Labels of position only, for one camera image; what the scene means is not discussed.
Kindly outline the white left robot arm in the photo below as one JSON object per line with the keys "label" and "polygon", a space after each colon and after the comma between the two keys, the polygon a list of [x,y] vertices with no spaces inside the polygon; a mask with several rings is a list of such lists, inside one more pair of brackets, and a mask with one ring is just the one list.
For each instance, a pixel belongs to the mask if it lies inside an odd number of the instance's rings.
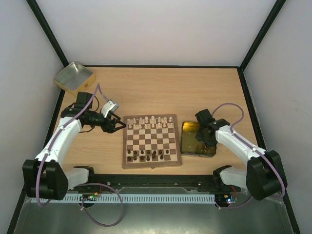
{"label": "white left robot arm", "polygon": [[74,167],[68,172],[62,168],[70,146],[85,125],[98,126],[110,134],[126,127],[126,123],[112,111],[104,115],[85,108],[65,108],[46,146],[22,166],[26,194],[35,198],[39,206],[45,206],[42,199],[62,200],[68,190],[88,181],[90,168]]}

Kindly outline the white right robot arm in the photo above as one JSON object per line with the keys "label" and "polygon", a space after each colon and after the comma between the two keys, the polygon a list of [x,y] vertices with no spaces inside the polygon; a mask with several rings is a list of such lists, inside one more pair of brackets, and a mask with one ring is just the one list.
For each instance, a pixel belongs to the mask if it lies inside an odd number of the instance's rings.
{"label": "white right robot arm", "polygon": [[256,200],[273,195],[284,196],[287,180],[278,152],[256,146],[239,134],[228,121],[216,120],[209,110],[195,115],[199,123],[196,139],[208,148],[226,146],[246,166],[245,170],[226,165],[214,170],[213,187],[218,191],[229,185],[247,190]]}

